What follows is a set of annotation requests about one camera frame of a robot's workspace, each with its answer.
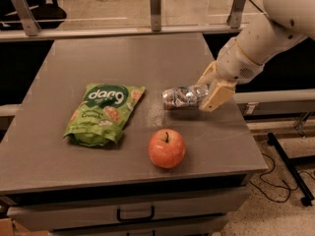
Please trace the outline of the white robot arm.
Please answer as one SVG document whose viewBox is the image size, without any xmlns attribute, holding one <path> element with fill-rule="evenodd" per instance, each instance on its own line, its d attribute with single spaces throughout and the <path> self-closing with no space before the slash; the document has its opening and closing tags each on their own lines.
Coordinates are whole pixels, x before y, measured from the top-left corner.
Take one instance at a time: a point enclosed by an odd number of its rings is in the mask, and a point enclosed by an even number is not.
<svg viewBox="0 0 315 236">
<path fill-rule="evenodd" d="M 200 110 L 217 109 L 238 85 L 262 73 L 274 56 L 307 37 L 315 39 L 315 0 L 263 0 L 263 6 L 265 12 L 223 46 L 199 79 L 200 85 L 210 87 Z"/>
</svg>

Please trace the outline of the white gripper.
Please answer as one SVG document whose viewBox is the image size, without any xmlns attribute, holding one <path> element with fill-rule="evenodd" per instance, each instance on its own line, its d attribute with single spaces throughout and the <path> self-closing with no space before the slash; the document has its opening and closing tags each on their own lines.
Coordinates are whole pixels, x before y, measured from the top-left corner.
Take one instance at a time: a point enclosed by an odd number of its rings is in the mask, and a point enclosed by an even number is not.
<svg viewBox="0 0 315 236">
<path fill-rule="evenodd" d="M 240 85 L 247 84 L 263 69 L 263 65 L 251 61 L 246 56 L 236 38 L 232 37 L 220 50 L 217 60 L 209 64 L 197 82 L 198 85 L 210 85 L 199 109 L 210 112 L 216 110 L 234 96 L 236 82 L 231 81 L 237 81 Z M 217 71 L 225 80 L 215 80 Z"/>
</svg>

